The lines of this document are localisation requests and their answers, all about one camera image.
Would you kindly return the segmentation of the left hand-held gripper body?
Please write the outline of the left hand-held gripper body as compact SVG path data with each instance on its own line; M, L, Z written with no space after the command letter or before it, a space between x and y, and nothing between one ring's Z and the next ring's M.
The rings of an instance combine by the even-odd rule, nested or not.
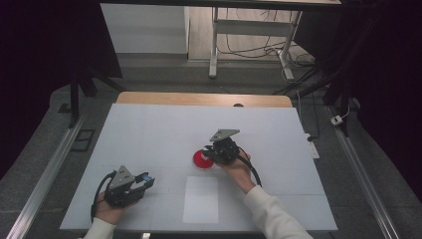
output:
M105 201L114 207L126 207L131 205L142 197L138 197L132 193L131 188L136 176L132 175L128 169L122 165L115 173L111 182L107 185L105 190Z

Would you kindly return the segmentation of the black floor frame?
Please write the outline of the black floor frame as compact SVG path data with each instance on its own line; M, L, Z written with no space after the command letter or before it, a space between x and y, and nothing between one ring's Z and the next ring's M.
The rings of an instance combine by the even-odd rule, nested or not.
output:
M81 129L71 147L71 151L75 152L86 152L94 139L94 129Z

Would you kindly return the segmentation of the white power strip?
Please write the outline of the white power strip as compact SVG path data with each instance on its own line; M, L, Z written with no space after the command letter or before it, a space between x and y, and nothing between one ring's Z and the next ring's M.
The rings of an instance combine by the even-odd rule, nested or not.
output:
M316 138L314 136L311 136L309 133L305 133L305 137L306 137L306 140L309 143L312 158L313 159L319 159L319 154L317 152L317 148L316 148L316 145L314 143L314 140Z

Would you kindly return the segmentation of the black curtain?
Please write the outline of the black curtain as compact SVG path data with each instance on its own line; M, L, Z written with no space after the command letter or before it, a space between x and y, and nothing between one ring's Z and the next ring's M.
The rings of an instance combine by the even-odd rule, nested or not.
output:
M122 76L102 0L0 0L0 179L58 88Z
M422 202L422 0L340 1L338 10L304 12L296 41L332 74L366 33L328 97L348 91L358 100L360 123Z

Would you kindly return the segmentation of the person's left hand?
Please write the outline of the person's left hand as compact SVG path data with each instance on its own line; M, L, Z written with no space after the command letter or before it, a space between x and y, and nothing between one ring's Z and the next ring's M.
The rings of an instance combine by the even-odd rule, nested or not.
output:
M101 192L95 203L95 210L96 210L95 218L98 218L109 224L116 225L120 221L120 219L122 218L122 216L124 215L127 209L128 209L128 206L126 207L110 206L105 201L105 194Z

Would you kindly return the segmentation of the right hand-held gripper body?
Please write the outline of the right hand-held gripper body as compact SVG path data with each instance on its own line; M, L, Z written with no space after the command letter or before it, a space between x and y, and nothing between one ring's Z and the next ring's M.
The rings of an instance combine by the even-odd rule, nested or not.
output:
M215 153L215 157L211 159L215 163L230 164L239 154L236 142L231 138L232 135L238 133L238 129L218 129L210 138L213 150L207 150Z

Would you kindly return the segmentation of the light grey partition panel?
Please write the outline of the light grey partition panel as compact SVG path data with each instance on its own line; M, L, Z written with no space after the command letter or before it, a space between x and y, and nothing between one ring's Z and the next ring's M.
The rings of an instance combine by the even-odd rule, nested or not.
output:
M188 53L187 7L102 3L101 8L118 53Z

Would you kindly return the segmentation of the aluminium floor rail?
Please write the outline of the aluminium floor rail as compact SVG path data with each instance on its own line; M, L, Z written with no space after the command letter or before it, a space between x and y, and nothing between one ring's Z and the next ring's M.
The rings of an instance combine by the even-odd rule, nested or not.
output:
M378 195L364 165L362 164L351 140L338 125L334 127L335 134L349 161L350 167L360 185L366 201L372 209L373 215L385 239L400 239L399 233L388 213L383 201Z
M80 115L75 124L66 130L6 239L24 239L28 233L86 117Z

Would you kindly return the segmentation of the round red ink pad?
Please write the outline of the round red ink pad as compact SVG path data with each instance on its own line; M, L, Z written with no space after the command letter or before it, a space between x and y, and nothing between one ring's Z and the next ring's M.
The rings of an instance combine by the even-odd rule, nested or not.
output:
M214 165L214 162L210 158L206 157L201 150L197 150L193 154L193 163L200 169L208 169Z

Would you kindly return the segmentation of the white desk frame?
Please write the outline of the white desk frame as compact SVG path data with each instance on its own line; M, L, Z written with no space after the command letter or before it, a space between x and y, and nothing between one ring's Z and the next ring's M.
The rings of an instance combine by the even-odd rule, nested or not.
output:
M287 80L292 80L294 74L288 61L288 54L292 45L297 27L301 19L301 11L292 11L292 19L288 22L273 21L253 21L220 19L219 8L212 8L212 44L210 52L209 78L217 77L217 40L218 36L242 35L242 36L267 36L282 37L285 39L282 50L277 50L276 55L282 65L282 73Z

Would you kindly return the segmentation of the black metal stand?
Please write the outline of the black metal stand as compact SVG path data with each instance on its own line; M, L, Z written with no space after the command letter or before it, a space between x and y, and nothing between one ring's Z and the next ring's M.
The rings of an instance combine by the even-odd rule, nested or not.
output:
M345 61L335 72L328 76L323 76L315 85L298 91L295 95L291 95L292 99L298 100L299 98L312 94L316 90L328 87L328 90L322 97L322 102L325 106L333 106L337 101L340 101L338 116L341 118L341 122L337 126L345 136L348 136L347 116L349 114L350 69L351 63Z
M102 74L93 68L86 68L85 70L75 71L70 81L71 120L69 128L74 127L80 118L79 90L82 90L83 94L88 98L93 98L97 95L98 89L94 83L94 79L100 80L119 93L125 91L123 86L119 85L105 74Z

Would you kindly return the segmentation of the white paper sheet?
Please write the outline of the white paper sheet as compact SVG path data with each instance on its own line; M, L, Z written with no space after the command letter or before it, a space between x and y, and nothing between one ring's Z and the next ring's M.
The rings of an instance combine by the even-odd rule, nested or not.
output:
M188 176L184 196L184 223L217 223L219 219L216 177Z

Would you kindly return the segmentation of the large white table cover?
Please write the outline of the large white table cover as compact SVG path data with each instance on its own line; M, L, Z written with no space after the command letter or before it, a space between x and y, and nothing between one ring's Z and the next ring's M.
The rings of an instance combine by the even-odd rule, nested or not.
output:
M111 107L86 171L61 224L86 231L101 180L124 165L155 178L143 199L118 224L123 231L249 233L255 231L243 193L218 167L201 170L193 154L218 129L238 129L234 141L252 157L264 190L277 196L309 231L333 231L336 224L293 108L184 107L115 104ZM217 223L184 223L188 176L216 177Z

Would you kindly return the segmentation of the person's right hand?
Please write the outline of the person's right hand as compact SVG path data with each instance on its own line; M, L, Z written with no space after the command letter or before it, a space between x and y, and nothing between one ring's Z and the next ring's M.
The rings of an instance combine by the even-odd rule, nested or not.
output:
M251 170L241 159L236 159L228 165L218 163L218 166L234 180L245 194L256 186L251 178Z

